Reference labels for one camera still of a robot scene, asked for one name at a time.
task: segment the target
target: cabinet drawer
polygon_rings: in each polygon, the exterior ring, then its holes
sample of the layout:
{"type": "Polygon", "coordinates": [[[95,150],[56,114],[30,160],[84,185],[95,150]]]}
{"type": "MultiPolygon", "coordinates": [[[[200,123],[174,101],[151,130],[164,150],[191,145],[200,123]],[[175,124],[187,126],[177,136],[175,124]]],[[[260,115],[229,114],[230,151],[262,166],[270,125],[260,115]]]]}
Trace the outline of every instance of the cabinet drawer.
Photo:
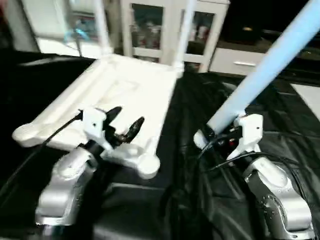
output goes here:
{"type": "Polygon", "coordinates": [[[210,72],[248,75],[264,57],[263,53],[217,48],[210,72]]]}

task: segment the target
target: black tablecloth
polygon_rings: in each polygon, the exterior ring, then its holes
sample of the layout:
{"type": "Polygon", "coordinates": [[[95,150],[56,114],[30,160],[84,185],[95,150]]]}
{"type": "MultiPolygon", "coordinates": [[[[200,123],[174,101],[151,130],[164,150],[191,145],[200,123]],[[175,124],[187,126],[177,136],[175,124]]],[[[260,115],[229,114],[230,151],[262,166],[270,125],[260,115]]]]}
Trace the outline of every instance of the black tablecloth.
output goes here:
{"type": "MultiPolygon", "coordinates": [[[[1,63],[2,150],[6,157],[0,168],[0,185],[32,150],[21,148],[11,139],[13,130],[32,121],[93,61],[54,54],[14,54],[1,63]]],[[[195,160],[199,150],[193,144],[194,133],[240,80],[212,73],[186,73],[179,79],[157,148],[159,173],[151,180],[142,180],[129,168],[104,166],[104,189],[96,201],[88,202],[89,207],[73,228],[78,237],[253,240],[268,236],[261,209],[236,171],[226,168],[201,174],[199,164],[208,168],[222,159],[207,154],[200,163],[195,160]]],[[[264,117],[263,151],[304,165],[297,172],[320,229],[318,119],[281,79],[247,111],[264,117]]],[[[21,171],[10,194],[0,199],[0,237],[35,237],[37,200],[62,154],[46,148],[21,171]]]]}

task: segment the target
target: black cable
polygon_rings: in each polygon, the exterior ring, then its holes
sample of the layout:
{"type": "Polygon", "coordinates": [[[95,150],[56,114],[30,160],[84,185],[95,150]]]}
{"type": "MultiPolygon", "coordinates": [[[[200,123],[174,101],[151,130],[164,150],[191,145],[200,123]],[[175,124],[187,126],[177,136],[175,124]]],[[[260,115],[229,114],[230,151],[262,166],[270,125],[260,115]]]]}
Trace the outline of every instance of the black cable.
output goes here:
{"type": "MultiPolygon", "coordinates": [[[[298,162],[293,161],[290,158],[287,158],[287,157],[279,156],[279,155],[276,155],[276,154],[273,154],[273,153],[269,153],[269,152],[249,152],[249,153],[245,153],[245,154],[239,155],[237,157],[234,157],[234,158],[232,158],[232,159],[230,159],[228,161],[225,161],[223,163],[220,163],[220,164],[210,168],[209,170],[204,171],[203,173],[212,172],[212,171],[214,171],[216,169],[219,169],[219,168],[221,168],[221,167],[223,167],[225,165],[228,165],[229,163],[232,163],[234,161],[237,161],[239,159],[242,159],[242,158],[245,158],[245,157],[249,157],[249,156],[269,156],[269,157],[277,158],[290,171],[301,197],[308,203],[307,198],[306,198],[306,194],[305,194],[305,192],[303,190],[303,187],[302,187],[302,184],[300,182],[299,176],[292,169],[292,167],[290,167],[290,165],[289,165],[289,163],[295,164],[295,165],[300,165],[300,164],[298,162]]],[[[318,238],[318,230],[317,230],[317,227],[316,227],[314,221],[312,221],[312,226],[313,226],[314,235],[315,235],[314,239],[318,240],[319,239],[318,238]]]]}
{"type": "Polygon", "coordinates": [[[273,158],[282,158],[284,160],[286,160],[288,163],[291,163],[291,164],[294,164],[294,165],[300,165],[298,162],[295,162],[294,160],[290,159],[290,158],[287,158],[287,157],[282,157],[282,156],[278,156],[276,154],[273,154],[273,153],[269,153],[269,152],[249,152],[249,153],[245,153],[245,154],[242,154],[242,155],[239,155],[239,156],[236,156],[230,160],[227,160],[223,163],[220,163],[206,171],[204,171],[203,173],[207,173],[207,172],[212,172],[218,168],[221,168],[221,167],[224,167],[225,165],[228,165],[229,163],[232,163],[234,161],[237,161],[239,159],[242,159],[242,158],[245,158],[245,157],[250,157],[250,156],[269,156],[269,157],[273,157],[273,158]]]}
{"type": "Polygon", "coordinates": [[[0,198],[3,197],[3,195],[8,190],[10,184],[15,180],[18,173],[26,166],[28,162],[32,158],[34,158],[37,154],[41,152],[41,150],[53,139],[58,133],[60,133],[63,129],[65,129],[67,126],[69,126],[71,123],[73,123],[76,120],[81,120],[83,117],[83,112],[81,111],[78,115],[71,118],[69,121],[67,121],[65,124],[63,124],[61,127],[59,127],[51,136],[49,136],[43,143],[38,145],[35,150],[21,163],[21,165],[13,172],[13,174],[7,179],[7,181],[4,183],[0,190],[0,198]]]}
{"type": "Polygon", "coordinates": [[[200,154],[197,157],[197,160],[199,160],[203,156],[203,154],[205,154],[205,152],[208,151],[217,141],[218,141],[217,138],[214,138],[211,141],[209,141],[201,150],[200,154]]]}

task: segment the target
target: white pole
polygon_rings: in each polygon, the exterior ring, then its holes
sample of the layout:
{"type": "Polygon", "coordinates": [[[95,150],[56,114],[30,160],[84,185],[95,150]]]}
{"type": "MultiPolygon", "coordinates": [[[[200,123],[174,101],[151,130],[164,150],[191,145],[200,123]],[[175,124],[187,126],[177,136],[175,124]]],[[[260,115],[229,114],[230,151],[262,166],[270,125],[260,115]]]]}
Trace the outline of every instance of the white pole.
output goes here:
{"type": "Polygon", "coordinates": [[[192,28],[196,4],[197,4],[197,0],[187,0],[178,48],[175,53],[175,59],[172,63],[173,67],[182,69],[182,72],[184,70],[184,55],[189,43],[189,35],[192,28]]]}
{"type": "Polygon", "coordinates": [[[105,6],[103,0],[93,0],[94,18],[102,56],[112,54],[113,48],[110,45],[108,26],[106,21],[105,6]]]}

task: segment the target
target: white tray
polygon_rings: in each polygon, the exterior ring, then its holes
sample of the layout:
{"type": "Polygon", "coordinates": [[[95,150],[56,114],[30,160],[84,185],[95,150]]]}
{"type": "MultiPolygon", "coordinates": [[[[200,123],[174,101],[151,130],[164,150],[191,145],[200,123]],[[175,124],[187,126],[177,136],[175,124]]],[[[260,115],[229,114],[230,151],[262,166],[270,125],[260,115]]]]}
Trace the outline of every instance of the white tray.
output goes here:
{"type": "MultiPolygon", "coordinates": [[[[111,54],[96,60],[32,122],[18,127],[12,137],[23,147],[32,147],[47,139],[78,110],[96,107],[108,111],[122,106],[111,125],[121,134],[143,116],[144,124],[132,144],[155,154],[177,78],[171,66],[111,54]]],[[[48,146],[70,151],[86,142],[82,122],[76,121],[48,146]]]]}

